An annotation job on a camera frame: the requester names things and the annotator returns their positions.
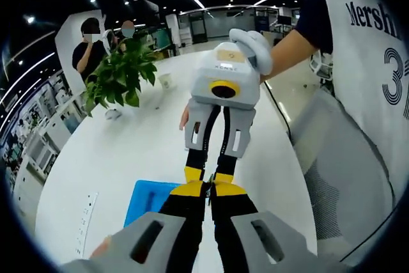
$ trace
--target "human arm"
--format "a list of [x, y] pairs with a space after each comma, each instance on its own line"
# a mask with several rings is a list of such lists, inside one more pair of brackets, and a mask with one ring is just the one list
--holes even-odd
[[92, 46], [93, 46], [92, 43], [87, 44], [84, 54], [82, 55], [81, 59], [78, 61], [77, 65], [75, 66], [75, 68], [80, 74], [83, 71], [85, 71], [85, 68], [87, 67], [89, 55], [91, 54], [91, 50], [92, 50]]
[[285, 38], [271, 50], [273, 70], [261, 82], [309, 58], [318, 49], [332, 53], [332, 31], [326, 0], [305, 0], [300, 19]]
[[317, 48], [296, 29], [292, 30], [271, 50], [274, 67], [268, 75], [262, 75], [260, 83], [284, 72], [314, 54]]

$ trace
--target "white pillar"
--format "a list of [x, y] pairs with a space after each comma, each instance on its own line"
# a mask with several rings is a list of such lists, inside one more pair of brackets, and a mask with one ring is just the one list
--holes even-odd
[[166, 15], [166, 24], [172, 32], [173, 43], [176, 46], [181, 47], [178, 17], [176, 16], [176, 14]]
[[81, 25], [90, 17], [100, 21], [100, 30], [101, 33], [104, 33], [105, 17], [102, 17], [101, 10], [93, 10], [68, 16], [55, 39], [59, 62], [73, 95], [78, 95], [85, 90], [80, 73], [72, 66], [72, 53], [76, 46], [82, 42]]

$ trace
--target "gray gripper housing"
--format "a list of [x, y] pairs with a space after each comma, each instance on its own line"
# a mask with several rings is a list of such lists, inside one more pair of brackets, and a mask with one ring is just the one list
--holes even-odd
[[[205, 135], [205, 128], [213, 107], [214, 105], [211, 104], [203, 104], [197, 102], [194, 98], [191, 98], [189, 100], [189, 120], [185, 127], [185, 146], [187, 148], [191, 148], [194, 150], [203, 149], [203, 137]], [[230, 108], [230, 133], [225, 151], [226, 155], [236, 158], [243, 157], [245, 150], [250, 143], [250, 127], [255, 115], [255, 109], [245, 110]], [[196, 142], [193, 143], [192, 138], [196, 123], [200, 123], [200, 126]], [[237, 149], [233, 150], [234, 143], [236, 141], [235, 139], [237, 130], [240, 131], [240, 139], [238, 140]]]
[[[270, 212], [239, 215], [231, 220], [250, 273], [349, 272], [348, 266], [311, 253], [304, 236]], [[64, 273], [166, 273], [184, 221], [182, 217], [148, 212], [113, 235], [104, 254], [71, 261], [60, 269]], [[143, 263], [133, 257], [138, 251], [144, 251]], [[267, 253], [277, 263], [271, 263]]]
[[[104, 254], [89, 260], [71, 261], [61, 270], [64, 273], [166, 273], [172, 248], [184, 222], [184, 217], [147, 212], [113, 235]], [[146, 253], [146, 259], [140, 263], [140, 256], [135, 255]]]

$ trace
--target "face mask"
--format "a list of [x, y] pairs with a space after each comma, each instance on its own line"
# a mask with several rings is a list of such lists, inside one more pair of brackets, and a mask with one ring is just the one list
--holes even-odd
[[84, 37], [88, 42], [95, 43], [96, 41], [101, 39], [101, 34], [100, 33], [86, 35], [84, 34]]
[[125, 38], [131, 38], [134, 35], [135, 30], [122, 28], [122, 34]]

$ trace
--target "navy sleeve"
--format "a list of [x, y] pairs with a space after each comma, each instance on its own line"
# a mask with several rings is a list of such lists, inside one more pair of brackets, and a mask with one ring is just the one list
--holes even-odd
[[311, 45], [322, 52], [332, 53], [331, 23], [325, 0], [305, 0], [295, 29]]
[[72, 66], [75, 69], [77, 69], [77, 65], [78, 65], [79, 60], [81, 60], [82, 57], [84, 56], [85, 50], [86, 50], [86, 45], [84, 45], [83, 43], [80, 43], [74, 49], [74, 52], [72, 54]]

